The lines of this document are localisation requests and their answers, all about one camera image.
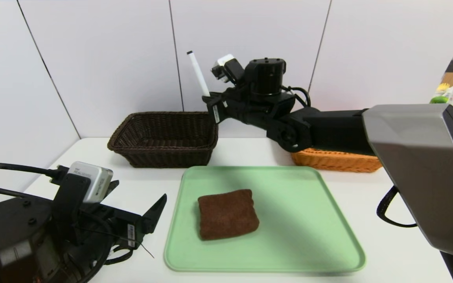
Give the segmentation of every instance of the table surface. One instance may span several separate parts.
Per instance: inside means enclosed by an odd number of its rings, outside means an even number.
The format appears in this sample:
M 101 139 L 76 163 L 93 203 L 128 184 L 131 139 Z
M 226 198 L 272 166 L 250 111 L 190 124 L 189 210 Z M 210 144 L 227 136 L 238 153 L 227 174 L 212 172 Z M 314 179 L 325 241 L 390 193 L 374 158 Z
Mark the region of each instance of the table surface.
M 392 186 L 384 169 L 375 173 L 320 171 L 322 177 L 366 253 L 366 266 L 343 276 L 322 274 L 236 274 L 173 272 L 164 262 L 164 247 L 185 169 L 135 169 L 124 157 L 107 148 L 108 138 L 84 138 L 67 150 L 50 168 L 82 161 L 114 172 L 120 185 L 103 204 L 140 215 L 167 193 L 167 205 L 153 234 L 144 237 L 143 249 L 131 259 L 104 266 L 92 283 L 176 282 L 225 283 L 235 281 L 279 283 L 451 283 L 439 251 L 431 247 L 418 228 L 399 228 L 376 216 L 376 206 Z M 291 156 L 266 138 L 220 138 L 209 165 L 294 165 Z M 53 199 L 58 187 L 39 177 L 27 193 Z M 396 197 L 387 213 L 402 223 L 413 223 L 408 208 Z

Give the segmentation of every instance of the label sticker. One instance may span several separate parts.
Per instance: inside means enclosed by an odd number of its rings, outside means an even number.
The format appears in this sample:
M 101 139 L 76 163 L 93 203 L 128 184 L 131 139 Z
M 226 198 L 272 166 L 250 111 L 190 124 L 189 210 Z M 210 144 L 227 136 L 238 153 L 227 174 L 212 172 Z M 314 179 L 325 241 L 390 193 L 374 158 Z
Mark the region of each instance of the label sticker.
M 212 106 L 212 111 L 214 112 L 214 120 L 216 121 L 216 124 L 218 124 L 219 123 L 218 106 L 217 105 Z
M 135 240 L 135 227 L 132 224 L 127 224 L 127 238 L 129 240 Z M 129 246 L 135 248 L 135 243 L 133 241 L 128 241 Z

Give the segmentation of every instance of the plastic tray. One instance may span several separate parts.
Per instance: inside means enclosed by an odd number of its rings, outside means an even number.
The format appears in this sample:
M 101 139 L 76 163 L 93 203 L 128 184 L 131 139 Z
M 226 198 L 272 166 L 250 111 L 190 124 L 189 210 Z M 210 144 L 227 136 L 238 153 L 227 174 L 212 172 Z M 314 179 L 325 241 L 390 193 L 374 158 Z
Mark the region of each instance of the plastic tray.
M 253 190 L 257 231 L 199 237 L 197 199 Z M 355 272 L 365 253 L 326 188 L 308 167 L 192 167 L 183 175 L 165 262 L 178 272 Z

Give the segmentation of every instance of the black cable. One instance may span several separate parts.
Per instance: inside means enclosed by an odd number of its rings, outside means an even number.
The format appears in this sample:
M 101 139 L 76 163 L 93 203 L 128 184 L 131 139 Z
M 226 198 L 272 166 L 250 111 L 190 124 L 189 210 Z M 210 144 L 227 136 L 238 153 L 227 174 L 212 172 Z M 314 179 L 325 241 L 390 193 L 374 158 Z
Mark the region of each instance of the black cable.
M 108 259 L 108 260 L 106 260 L 104 265 L 115 265 L 117 263 L 126 261 L 129 258 L 131 258 L 131 256 L 134 253 L 134 251 L 133 250 L 129 250 L 129 249 L 124 249 L 124 250 L 128 250 L 128 253 L 125 253 L 124 255 L 121 255 L 121 256 L 119 256 L 117 258 Z
M 302 104 L 302 106 L 307 107 L 307 104 L 305 104 L 305 101 L 300 96 L 295 94 L 295 98 L 300 102 L 300 104 Z
M 104 228 L 104 230 L 106 231 L 106 233 L 105 233 L 106 235 L 109 235 L 109 236 L 112 235 L 111 227 L 108 225 L 108 223 L 106 221 L 100 219 L 99 217 L 97 217 L 95 215 L 89 214 L 89 213 L 82 213 L 81 215 L 85 216 L 87 218 L 90 218 L 92 221 L 97 222 L 97 224 L 101 225 Z M 92 232 L 103 233 L 101 231 L 95 231 L 95 230 L 92 230 Z M 99 272 L 99 270 L 101 270 L 101 267 L 104 265 L 104 263 L 108 259 L 112 246 L 113 246 L 113 239 L 110 237 L 108 239 L 108 242 L 106 243 L 106 249 L 104 249 L 104 252 L 99 257 L 99 260 L 97 261 L 96 265 L 87 273 L 87 275 L 85 275 L 85 277 L 83 277 L 77 283 L 87 283 L 97 274 L 97 272 Z
M 288 86 L 288 87 L 281 86 L 281 88 L 283 90 L 285 90 L 285 91 L 295 90 L 295 91 L 302 92 L 305 95 L 305 100 L 307 102 L 307 106 L 311 107 L 311 97 L 309 96 L 309 93 L 305 89 L 303 89 L 303 88 L 293 88 L 291 86 Z
M 0 163 L 0 169 L 43 174 L 48 177 L 55 177 L 58 173 L 57 170 L 43 169 L 43 168 L 37 168 L 37 167 L 31 167 L 31 166 L 25 166 L 25 165 L 8 164 L 8 163 Z M 6 190 L 6 189 L 2 189 L 2 188 L 0 188 L 0 194 L 9 195 L 11 197 L 35 197 L 34 195 L 28 195 L 27 193 Z

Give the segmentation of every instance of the brown wicker basket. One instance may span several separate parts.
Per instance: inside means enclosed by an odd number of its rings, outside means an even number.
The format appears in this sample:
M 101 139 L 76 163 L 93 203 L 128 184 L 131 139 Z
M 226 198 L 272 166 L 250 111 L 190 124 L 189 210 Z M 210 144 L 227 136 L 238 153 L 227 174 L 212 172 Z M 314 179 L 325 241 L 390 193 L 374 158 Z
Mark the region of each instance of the brown wicker basket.
M 136 168 L 188 168 L 207 165 L 217 141 L 206 112 L 142 112 L 122 122 L 108 149 Z
M 315 149 L 292 153 L 291 158 L 296 165 L 322 170 L 371 173 L 382 167 L 381 162 L 375 156 Z

